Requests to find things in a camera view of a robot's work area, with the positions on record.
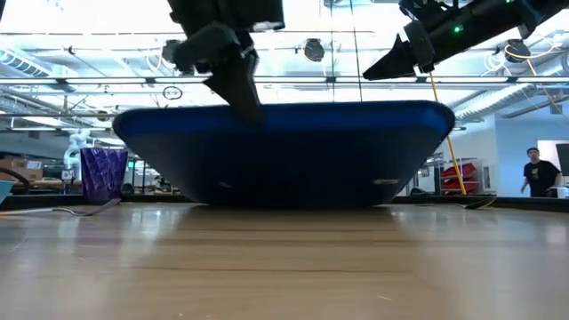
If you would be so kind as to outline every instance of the cardboard box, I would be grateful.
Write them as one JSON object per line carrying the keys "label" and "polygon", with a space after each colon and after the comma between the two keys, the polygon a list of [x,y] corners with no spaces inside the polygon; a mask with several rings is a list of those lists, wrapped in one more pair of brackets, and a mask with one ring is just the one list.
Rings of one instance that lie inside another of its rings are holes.
{"label": "cardboard box", "polygon": [[[0,167],[10,169],[21,174],[28,181],[41,180],[44,177],[44,166],[41,161],[21,158],[1,159]],[[13,176],[5,173],[0,173],[0,180],[17,181]]]}

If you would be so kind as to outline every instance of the wooden tabletop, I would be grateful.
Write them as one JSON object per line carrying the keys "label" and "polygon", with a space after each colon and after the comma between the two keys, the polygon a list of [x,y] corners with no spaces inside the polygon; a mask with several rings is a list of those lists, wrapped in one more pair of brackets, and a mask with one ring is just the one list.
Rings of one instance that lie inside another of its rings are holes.
{"label": "wooden tabletop", "polygon": [[0,319],[566,319],[568,218],[191,204],[0,216]]}

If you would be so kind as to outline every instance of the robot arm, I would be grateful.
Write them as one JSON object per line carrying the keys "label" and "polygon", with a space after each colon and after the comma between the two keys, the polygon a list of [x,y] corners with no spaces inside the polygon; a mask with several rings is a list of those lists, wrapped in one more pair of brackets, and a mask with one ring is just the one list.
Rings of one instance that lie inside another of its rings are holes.
{"label": "robot arm", "polygon": [[427,73],[453,55],[518,27],[523,38],[569,6],[569,0],[473,0],[459,8],[437,0],[400,0],[408,41],[397,36],[393,49],[364,72],[367,80]]}
{"label": "robot arm", "polygon": [[253,75],[259,56],[249,32],[285,27],[282,0],[168,0],[171,17],[188,40],[173,51],[182,73],[212,75],[204,81],[238,115],[260,124]]}
{"label": "robot arm", "polygon": [[[172,18],[188,40],[173,53],[182,72],[212,72],[205,84],[245,121],[260,124],[259,97],[253,74],[259,56],[249,32],[285,27],[283,0],[168,0]],[[393,49],[364,72],[378,80],[414,76],[511,28],[522,37],[569,5],[569,0],[472,0],[459,7],[442,0],[400,0],[401,12],[413,19],[408,40],[397,36]]]}

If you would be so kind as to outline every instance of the black t-shirt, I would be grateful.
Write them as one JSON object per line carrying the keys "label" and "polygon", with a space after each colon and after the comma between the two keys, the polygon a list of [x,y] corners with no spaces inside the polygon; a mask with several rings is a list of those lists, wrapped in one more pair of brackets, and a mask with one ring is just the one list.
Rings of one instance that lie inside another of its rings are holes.
{"label": "black t-shirt", "polygon": [[524,177],[530,184],[532,196],[547,196],[547,190],[555,184],[558,168],[549,161],[540,160],[537,164],[526,164]]}

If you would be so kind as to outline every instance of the humanoid robot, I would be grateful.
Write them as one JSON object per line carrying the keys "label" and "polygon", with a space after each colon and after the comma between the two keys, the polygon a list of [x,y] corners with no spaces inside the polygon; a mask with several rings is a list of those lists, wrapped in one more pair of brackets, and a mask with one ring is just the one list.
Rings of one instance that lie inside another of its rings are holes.
{"label": "humanoid robot", "polygon": [[69,147],[63,155],[63,171],[61,172],[61,180],[63,180],[63,193],[69,192],[70,186],[75,181],[81,180],[81,148],[90,147],[87,139],[91,135],[88,129],[77,129],[69,135]]}

